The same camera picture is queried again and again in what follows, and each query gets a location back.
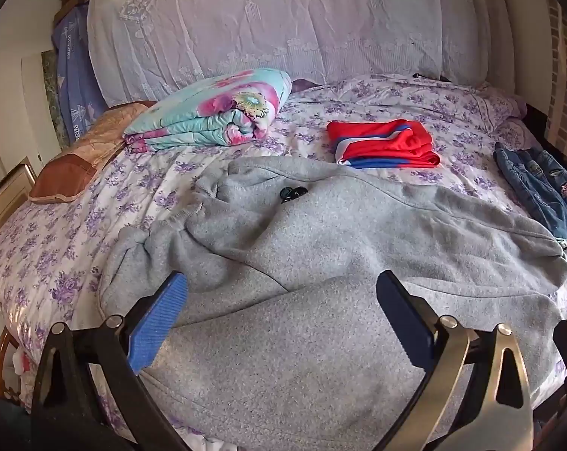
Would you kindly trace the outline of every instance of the metal bolt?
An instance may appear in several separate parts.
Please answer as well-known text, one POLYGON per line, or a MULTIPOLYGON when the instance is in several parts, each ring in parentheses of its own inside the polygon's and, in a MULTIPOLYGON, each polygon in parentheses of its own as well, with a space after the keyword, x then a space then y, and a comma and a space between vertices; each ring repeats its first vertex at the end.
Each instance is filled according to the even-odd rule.
POLYGON ((116 329, 123 323, 123 318, 120 315, 111 315, 106 319, 106 325, 111 329, 116 329))
POLYGON ((62 334, 64 332, 65 327, 66 326, 64 325, 64 322, 56 322, 52 326, 52 334, 62 334))
POLYGON ((459 325, 457 320, 452 315, 443 315, 440 318, 440 322, 444 327, 448 327, 449 329, 454 329, 459 325))
POLYGON ((513 330, 507 324, 499 324, 498 330, 504 336, 510 336, 513 333, 513 330))

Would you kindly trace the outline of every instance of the brown pillow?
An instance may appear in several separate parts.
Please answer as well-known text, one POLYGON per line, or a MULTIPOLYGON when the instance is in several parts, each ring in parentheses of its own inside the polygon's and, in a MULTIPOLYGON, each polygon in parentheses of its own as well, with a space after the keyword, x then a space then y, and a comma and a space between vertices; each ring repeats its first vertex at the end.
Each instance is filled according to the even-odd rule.
POLYGON ((154 103, 127 103, 104 112, 87 134, 44 166, 29 199, 46 204, 67 203, 78 198, 123 150, 123 131, 154 103))

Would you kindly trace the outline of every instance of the red garment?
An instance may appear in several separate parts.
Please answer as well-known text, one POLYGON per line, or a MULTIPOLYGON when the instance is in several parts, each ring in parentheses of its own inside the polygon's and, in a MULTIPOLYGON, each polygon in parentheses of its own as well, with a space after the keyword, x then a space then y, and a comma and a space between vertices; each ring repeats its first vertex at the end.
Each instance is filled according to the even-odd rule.
POLYGON ((327 132, 338 164, 355 168, 434 168, 440 164, 432 150, 432 137, 419 122, 334 121, 327 125, 327 132))

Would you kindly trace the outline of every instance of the gray sweatshirt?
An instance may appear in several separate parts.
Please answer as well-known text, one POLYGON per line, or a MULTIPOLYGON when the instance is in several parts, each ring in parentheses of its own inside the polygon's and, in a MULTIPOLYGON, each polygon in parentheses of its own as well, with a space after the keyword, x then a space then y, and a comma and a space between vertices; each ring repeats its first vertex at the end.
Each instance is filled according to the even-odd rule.
POLYGON ((124 314, 171 271, 187 275, 188 302, 142 373, 168 417, 251 450, 364 451, 423 377, 375 297, 385 269, 466 327, 510 324, 532 391, 551 372, 561 316, 547 295, 567 280, 567 248, 549 231, 324 162, 207 170, 185 209, 120 232, 99 299, 104 316, 124 314), (288 186, 308 193, 282 204, 288 186))

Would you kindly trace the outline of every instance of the floral bedsheet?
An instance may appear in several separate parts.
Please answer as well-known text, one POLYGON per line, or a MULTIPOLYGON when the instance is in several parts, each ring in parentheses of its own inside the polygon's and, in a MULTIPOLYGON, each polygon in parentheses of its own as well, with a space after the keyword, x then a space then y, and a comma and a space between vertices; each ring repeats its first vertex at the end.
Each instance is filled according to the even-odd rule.
MULTIPOLYGON (((102 321, 96 291, 106 257, 127 225, 148 229, 185 202, 194 180, 214 162, 240 156, 301 156, 333 162, 325 126, 330 120, 417 120, 434 138, 441 164, 433 170, 368 170, 394 182, 443 185, 481 198, 506 211, 527 215, 492 157, 494 143, 511 148, 535 143, 519 117, 523 103, 493 88, 478 90, 424 79, 363 76, 295 93, 264 140, 236 147, 180 147, 157 153, 120 153, 69 204, 24 204, 0 230, 0 311, 6 326, 38 363, 50 326, 66 321, 72 329, 102 321)), ((567 317, 567 284, 555 295, 567 317)), ((558 361, 541 402, 562 384, 558 361)), ((24 378, 31 397, 33 371, 24 378)), ((96 376, 111 423, 125 425, 105 381, 96 376)), ((171 420, 195 450, 237 449, 203 437, 171 420)))

